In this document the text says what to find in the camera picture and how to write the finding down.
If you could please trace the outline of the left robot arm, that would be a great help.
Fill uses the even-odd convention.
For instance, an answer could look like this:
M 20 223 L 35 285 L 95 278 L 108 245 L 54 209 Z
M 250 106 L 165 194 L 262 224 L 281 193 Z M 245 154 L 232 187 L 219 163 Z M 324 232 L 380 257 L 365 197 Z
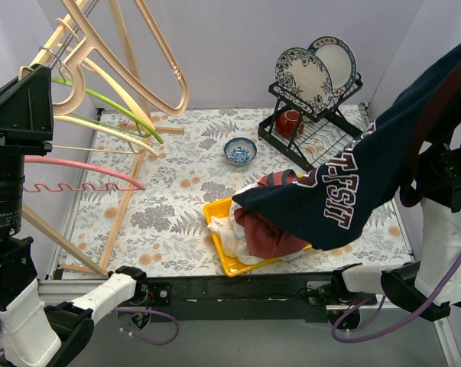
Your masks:
M 36 66 L 0 89 L 0 343 L 2 366 L 65 366 L 118 305 L 147 300 L 146 274 L 122 267 L 88 294 L 55 307 L 38 294 L 32 238 L 19 238 L 24 166 L 52 149 L 51 71 Z

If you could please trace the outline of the cream hanger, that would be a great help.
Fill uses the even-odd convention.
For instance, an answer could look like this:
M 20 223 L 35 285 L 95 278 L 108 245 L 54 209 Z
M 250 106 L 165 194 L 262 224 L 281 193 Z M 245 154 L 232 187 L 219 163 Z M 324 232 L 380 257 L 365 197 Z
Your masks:
M 67 122 L 67 123 L 70 123 L 70 124 L 78 125 L 78 126 L 81 126 L 81 127 L 84 127 L 84 128 L 89 128 L 91 130 L 95 130 L 95 131 L 98 131 L 98 132 L 101 132 L 101 133 L 104 133 L 104 134 L 107 134 L 107 135 L 111 135 L 111 136 L 120 138 L 120 139 L 128 142 L 128 144 L 129 144 L 129 146 L 131 148 L 134 145 L 137 145 L 140 148 L 140 150 L 136 151 L 135 152 L 136 154 L 139 154 L 140 151 L 143 150 L 143 151 L 146 151 L 146 152 L 152 154 L 155 157 L 159 156 L 159 153 L 156 152 L 152 147 L 150 147 L 146 143 L 138 140 L 137 138 L 133 138 L 131 136 L 128 136 L 128 135 L 126 135 L 124 133 L 117 132 L 116 130 L 113 130 L 111 128 L 106 128 L 104 126 L 97 125 L 95 123 L 91 123 L 91 122 L 88 122 L 88 121 L 85 121 L 85 120 L 82 120 L 82 119 L 78 119 L 78 118 L 75 118 L 75 117 L 70 117 L 70 116 L 67 116 L 67 115 L 56 115 L 54 117 L 54 119 L 56 121 Z
M 147 88 L 138 77 L 138 70 L 135 68 L 135 58 L 129 43 L 128 32 L 126 31 L 125 22 L 122 18 L 120 5 L 117 1 L 111 1 L 115 24 L 118 29 L 118 35 L 122 39 L 125 48 L 125 56 L 128 65 L 124 65 L 112 50 L 106 45 L 104 40 L 98 35 L 96 29 L 89 22 L 87 16 L 83 12 L 84 1 L 63 1 L 64 8 L 67 10 L 67 16 L 61 21 L 55 32 L 50 36 L 47 43 L 39 51 L 37 56 L 31 62 L 30 66 L 23 66 L 19 69 L 18 78 L 24 79 L 33 72 L 33 65 L 44 65 L 49 60 L 49 50 L 56 47 L 57 42 L 61 41 L 66 29 L 73 22 L 83 33 L 83 39 L 70 51 L 69 55 L 63 60 L 64 68 L 72 76 L 72 89 L 70 95 L 62 102 L 53 104 L 55 115 L 66 115 L 74 110 L 82 103 L 85 95 L 86 79 L 81 70 L 81 63 L 89 56 L 92 51 L 96 51 L 102 59 L 114 70 L 135 92 L 149 101 L 162 112 L 172 116 L 181 115 L 187 108 L 189 102 L 189 89 L 187 81 L 176 61 L 171 49 L 169 48 L 164 35 L 161 33 L 157 22 L 144 1 L 136 1 L 135 5 L 148 26 L 157 45 L 164 54 L 167 63 L 170 65 L 180 85 L 182 96 L 177 106 L 171 106 L 159 96 L 154 94 Z
M 137 102 L 119 85 L 103 68 L 97 63 L 90 60 L 88 57 L 81 63 L 81 67 L 88 70 L 91 73 L 99 75 L 108 85 L 118 94 L 122 101 L 126 104 L 126 108 L 133 112 L 137 117 L 142 118 L 148 125 L 155 128 L 154 123 L 151 121 L 149 116 L 142 110 Z

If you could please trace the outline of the green hanger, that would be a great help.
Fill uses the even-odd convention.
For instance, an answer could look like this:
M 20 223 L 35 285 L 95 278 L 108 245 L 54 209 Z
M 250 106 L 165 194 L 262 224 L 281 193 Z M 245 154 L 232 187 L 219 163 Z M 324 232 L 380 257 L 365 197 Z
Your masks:
M 130 110 L 128 110 L 124 106 L 122 106 L 119 103 L 111 100 L 110 98 L 104 96 L 103 94 L 96 92 L 93 89 L 86 88 L 85 92 L 88 95 L 93 96 L 96 99 L 99 99 L 102 102 L 110 105 L 115 110 L 119 111 L 120 113 L 122 113 L 124 116 L 128 117 L 129 119 L 131 119 L 135 123 L 135 130 L 133 132 L 129 131 L 127 129 L 123 129 L 123 128 L 115 128 L 115 130 L 120 131 L 120 132 L 124 132 L 124 133 L 128 133 L 130 135 L 138 136 L 140 138 L 148 138 L 150 136 L 154 136 L 155 139 L 160 144 L 164 143 L 164 140 L 156 132 L 155 128 L 150 127 L 147 122 L 145 122 L 142 118 L 137 117 L 133 112 L 131 112 Z

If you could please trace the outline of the pink hanger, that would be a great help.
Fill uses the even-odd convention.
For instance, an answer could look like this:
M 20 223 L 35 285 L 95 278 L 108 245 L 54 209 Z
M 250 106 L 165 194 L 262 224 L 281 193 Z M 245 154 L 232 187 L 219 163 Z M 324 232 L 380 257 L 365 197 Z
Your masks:
M 110 170 L 108 168 L 96 166 L 93 164 L 87 164 L 79 161 L 72 161 L 63 158 L 47 158 L 47 157 L 38 157 L 38 156 L 27 156 L 24 159 L 25 163 L 29 164 L 49 164 L 61 167 L 71 167 L 76 168 L 82 171 L 92 171 L 99 174 L 108 175 L 120 180 L 123 180 L 127 183 L 126 187 L 120 187 L 117 183 L 108 182 L 103 187 L 96 187 L 93 183 L 82 182 L 80 187 L 74 188 L 69 183 L 61 182 L 58 183 L 56 188 L 51 188 L 45 183 L 36 183 L 33 189 L 24 188 L 26 193 L 40 193 L 42 190 L 46 190 L 51 193 L 61 193 L 65 190 L 70 190 L 72 192 L 85 192 L 91 190 L 94 192 L 109 192 L 110 190 L 114 191 L 140 191 L 145 190 L 145 186 L 140 183 L 137 179 L 128 176 L 127 174 L 122 174 L 117 171 Z

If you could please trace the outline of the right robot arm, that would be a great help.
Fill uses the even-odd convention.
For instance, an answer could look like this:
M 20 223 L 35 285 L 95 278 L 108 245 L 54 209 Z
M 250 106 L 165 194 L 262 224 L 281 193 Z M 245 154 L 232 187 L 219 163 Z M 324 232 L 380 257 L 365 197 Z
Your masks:
M 420 261 L 400 268 L 348 265 L 333 272 L 330 292 L 348 304 L 359 293 L 381 294 L 416 317 L 436 321 L 461 308 L 461 143 L 434 148 L 420 165 L 424 195 Z

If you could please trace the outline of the navy tank top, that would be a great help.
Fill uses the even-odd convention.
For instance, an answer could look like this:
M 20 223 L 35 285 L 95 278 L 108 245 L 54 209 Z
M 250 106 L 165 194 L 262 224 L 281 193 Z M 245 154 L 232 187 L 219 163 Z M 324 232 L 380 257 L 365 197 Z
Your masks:
M 416 205 L 411 184 L 419 151 L 449 137 L 461 123 L 461 44 L 419 76 L 342 152 L 281 187 L 260 187 L 233 200 L 314 248 L 329 251 L 356 240 L 372 211 L 401 193 Z

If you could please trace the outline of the cream hanger front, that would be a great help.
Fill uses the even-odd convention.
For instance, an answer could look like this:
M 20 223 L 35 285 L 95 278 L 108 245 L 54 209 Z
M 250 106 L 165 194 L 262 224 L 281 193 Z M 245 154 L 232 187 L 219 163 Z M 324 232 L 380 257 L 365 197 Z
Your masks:
M 159 153 L 156 152 L 152 147 L 150 147 L 146 143 L 138 140 L 137 138 L 133 138 L 131 136 L 128 136 L 128 135 L 126 135 L 124 133 L 117 132 L 116 130 L 113 130 L 111 128 L 106 128 L 104 126 L 97 125 L 95 123 L 91 123 L 91 122 L 88 122 L 88 121 L 85 121 L 85 120 L 82 120 L 82 119 L 78 119 L 78 118 L 75 118 L 75 117 L 70 117 L 70 116 L 67 116 L 67 115 L 56 115 L 54 117 L 54 119 L 56 121 L 67 122 L 67 123 L 70 123 L 70 124 L 78 125 L 78 126 L 81 126 L 81 127 L 84 127 L 84 128 L 89 128 L 91 130 L 95 130 L 95 131 L 98 131 L 98 132 L 101 132 L 101 133 L 104 133 L 104 134 L 107 134 L 107 135 L 111 135 L 111 136 L 120 138 L 120 139 L 128 142 L 128 144 L 129 144 L 129 146 L 131 148 L 134 145 L 137 145 L 140 148 L 140 150 L 136 151 L 135 152 L 136 154 L 139 154 L 140 151 L 143 150 L 143 151 L 146 151 L 146 152 L 152 154 L 155 157 L 159 156 Z

